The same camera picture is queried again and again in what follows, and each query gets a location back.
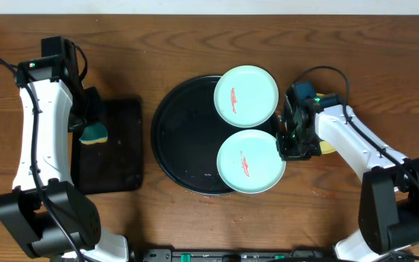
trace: sponge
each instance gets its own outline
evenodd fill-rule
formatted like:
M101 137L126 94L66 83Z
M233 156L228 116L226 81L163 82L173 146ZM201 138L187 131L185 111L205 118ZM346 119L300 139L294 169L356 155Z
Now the sponge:
M99 122L85 127L84 133L80 137L80 142L84 145L104 143L106 141L108 141L108 131L106 127Z

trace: wooden table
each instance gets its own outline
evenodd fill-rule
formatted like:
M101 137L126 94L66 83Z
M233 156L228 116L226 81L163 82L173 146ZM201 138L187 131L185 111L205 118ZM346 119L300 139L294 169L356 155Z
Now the wooden table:
M360 182L337 153L288 163L262 194L204 196L172 182L154 159L151 120L161 99L195 76L260 66L282 94L301 71L336 66L351 78L350 103L361 120L419 157L419 17L2 15L0 56L11 63L39 57L40 39L56 35L86 52L86 86L104 99L143 99L142 188L89 196L102 224L136 247L331 247L358 228ZM319 92L344 93L333 72L309 79ZM10 192L17 171L22 121L18 89L0 66L0 194ZM29 261L1 223L0 261Z

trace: white wall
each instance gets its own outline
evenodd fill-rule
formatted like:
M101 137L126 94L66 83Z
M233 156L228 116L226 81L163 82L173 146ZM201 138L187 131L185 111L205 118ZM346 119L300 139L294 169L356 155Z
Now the white wall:
M419 0L0 0L0 14L419 15Z

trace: black cable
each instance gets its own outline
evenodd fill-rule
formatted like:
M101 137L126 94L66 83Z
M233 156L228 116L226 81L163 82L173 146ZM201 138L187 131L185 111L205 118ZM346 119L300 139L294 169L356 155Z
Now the black cable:
M75 46L75 47L80 52L80 55L84 58L84 61L85 61L84 70L82 70L81 74L79 75L79 80L80 82L82 82L84 81L85 76L87 75L87 72L88 72L88 62L87 62L87 57L84 54L84 51L82 51L79 46Z
M14 77L17 76L17 72L14 69L14 67L17 67L17 66L8 64L6 61L4 61L1 58L0 58L0 64L2 64L3 66L6 66L12 72ZM27 71L24 71L23 73L28 77L28 79L30 79L29 82L36 81L35 78L32 75L30 75ZM37 144L37 137L38 137L38 121L39 121L40 111L39 111L38 103L35 99L35 96L33 95L33 92L31 91L28 84L26 84L23 88L25 88L25 90L27 90L28 96L30 97L32 105L33 105L33 110L32 110L32 112L33 112L33 129L32 129L32 142L31 142L31 166L30 166L30 170L32 172L33 182L35 183L36 192L39 195L40 200L43 202L44 206L46 207L47 212L48 212L49 216L51 216L51 219L53 220L53 222L56 224L56 226L59 228L59 230L62 231L65 238L69 241L69 244L71 245L73 251L75 251L75 253L77 255L77 260L80 261L80 262L85 262L84 256L80 252L80 249L76 246L72 236L65 230L64 225L60 222L59 218L56 216L55 211L52 209L51 201L46 197L43 189L41 189L41 185L40 185L41 178L39 176L39 169L38 169L38 166L37 166L37 163L36 163L36 144Z
M375 143L375 141L371 140L371 138L369 138L366 134L364 134L353 122L352 117L350 117L347 114L347 105L348 105L348 98L350 96L350 81L348 80L347 75L345 75L345 73L343 73L341 70L334 68L332 66L328 66L328 65L320 65L320 66L315 66L313 68L308 69L307 71L303 72L301 75L299 75L299 77L297 77L293 83L298 82L302 77L304 77L306 74L316 70L316 69L330 69L333 71L338 72L340 75L342 75L342 77L344 78L344 80L346 81L346 99L343 101L343 115L346 118L346 124L349 123L351 125L351 127L357 132L359 133L359 135L361 135L372 147L374 147L382 156L384 156L385 158L389 159L389 161L391 161L393 164L395 164L395 166L397 168L399 168L409 179L409 181L419 190L419 182L418 180L416 180L416 178L408 171L406 170L397 160L395 160L395 158L393 158L390 154L388 154L386 152L385 148L381 148L378 144ZM391 251L390 254L394 255L394 256L399 256L399 257L403 257L403 258L410 258L410 259L415 259L415 260L419 260L419 256L417 255L412 255L412 254L408 254L408 253L404 253L404 252L400 252L400 251Z

